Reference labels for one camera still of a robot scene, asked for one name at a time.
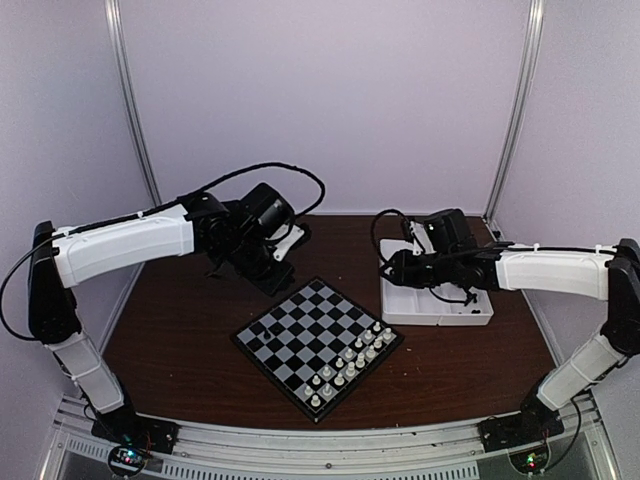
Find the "white plastic divided tray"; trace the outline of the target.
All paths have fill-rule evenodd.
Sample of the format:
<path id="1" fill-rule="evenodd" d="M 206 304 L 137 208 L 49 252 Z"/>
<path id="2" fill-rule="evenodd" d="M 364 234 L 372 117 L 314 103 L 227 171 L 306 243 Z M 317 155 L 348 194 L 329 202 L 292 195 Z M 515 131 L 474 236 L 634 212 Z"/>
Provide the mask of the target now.
<path id="1" fill-rule="evenodd" d="M 494 315 L 489 295 L 485 291 L 472 289 L 476 302 L 469 305 L 443 302 L 463 300 L 464 291 L 452 284 L 434 288 L 436 295 L 428 289 L 400 287 L 382 278 L 381 318 L 388 324 L 404 326 L 485 326 Z"/>

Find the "black white chessboard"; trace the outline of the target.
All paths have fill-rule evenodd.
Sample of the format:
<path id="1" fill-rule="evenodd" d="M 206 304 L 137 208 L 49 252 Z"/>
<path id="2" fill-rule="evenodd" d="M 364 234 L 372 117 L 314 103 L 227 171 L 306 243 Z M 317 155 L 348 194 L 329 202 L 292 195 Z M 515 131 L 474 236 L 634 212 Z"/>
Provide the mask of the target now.
<path id="1" fill-rule="evenodd" d="M 297 388 L 303 384 L 296 372 L 301 369 L 310 374 L 307 361 L 311 360 L 313 366 L 319 365 L 322 354 L 329 354 L 330 348 L 337 352 L 375 321 L 391 327 L 400 339 L 345 392 L 339 393 L 320 411 L 312 411 L 296 395 Z M 266 328 L 272 333 L 268 341 L 263 340 Z M 231 341 L 307 418 L 317 424 L 383 364 L 403 343 L 404 336 L 322 278 L 315 277 L 239 328 L 231 335 Z"/>

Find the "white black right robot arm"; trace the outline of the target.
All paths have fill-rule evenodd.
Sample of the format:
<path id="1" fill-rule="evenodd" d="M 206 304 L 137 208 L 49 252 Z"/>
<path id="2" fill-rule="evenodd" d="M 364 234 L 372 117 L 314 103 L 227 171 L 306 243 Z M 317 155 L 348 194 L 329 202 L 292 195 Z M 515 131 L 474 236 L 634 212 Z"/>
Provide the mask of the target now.
<path id="1" fill-rule="evenodd" d="M 381 242 L 382 316 L 398 325 L 485 326 L 492 292 L 522 292 L 557 366 L 513 419 L 535 440 L 551 413 L 639 353 L 639 247 L 489 245 L 455 253 Z"/>

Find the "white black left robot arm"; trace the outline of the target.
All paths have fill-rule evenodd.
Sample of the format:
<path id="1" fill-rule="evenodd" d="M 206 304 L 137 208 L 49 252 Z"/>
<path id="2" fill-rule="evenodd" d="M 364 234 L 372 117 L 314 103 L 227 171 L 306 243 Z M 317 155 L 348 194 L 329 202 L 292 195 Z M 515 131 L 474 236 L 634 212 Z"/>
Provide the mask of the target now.
<path id="1" fill-rule="evenodd" d="M 76 292 L 155 260 L 201 255 L 214 268 L 230 266 L 273 295 L 292 279 L 289 252 L 306 232 L 287 201 L 265 184 L 239 200 L 193 193 L 149 211 L 94 224 L 39 224 L 33 245 L 13 265 L 26 267 L 27 330 L 16 338 L 46 348 L 65 369 L 106 429 L 123 444 L 137 442 L 144 424 L 124 385 L 85 327 Z"/>

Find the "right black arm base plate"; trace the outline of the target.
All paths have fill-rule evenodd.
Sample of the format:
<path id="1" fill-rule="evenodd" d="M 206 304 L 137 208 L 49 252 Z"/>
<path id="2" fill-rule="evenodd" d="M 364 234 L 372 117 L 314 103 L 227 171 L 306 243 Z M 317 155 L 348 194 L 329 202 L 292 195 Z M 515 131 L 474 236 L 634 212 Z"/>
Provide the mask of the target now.
<path id="1" fill-rule="evenodd" d="M 529 396 L 517 413 L 487 418 L 478 424 L 478 431 L 484 451 L 489 453 L 540 442 L 562 434 L 565 428 L 557 410 Z"/>

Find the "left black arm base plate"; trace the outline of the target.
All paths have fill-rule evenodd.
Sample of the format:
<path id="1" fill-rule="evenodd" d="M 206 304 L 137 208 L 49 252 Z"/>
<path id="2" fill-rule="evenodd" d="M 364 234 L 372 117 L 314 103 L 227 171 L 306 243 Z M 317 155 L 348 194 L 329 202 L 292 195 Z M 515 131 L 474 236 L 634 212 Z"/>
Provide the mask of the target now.
<path id="1" fill-rule="evenodd" d="M 108 413 L 95 410 L 94 416 L 91 433 L 95 437 L 150 452 L 171 454 L 174 450 L 179 425 L 141 416 L 131 403 Z"/>

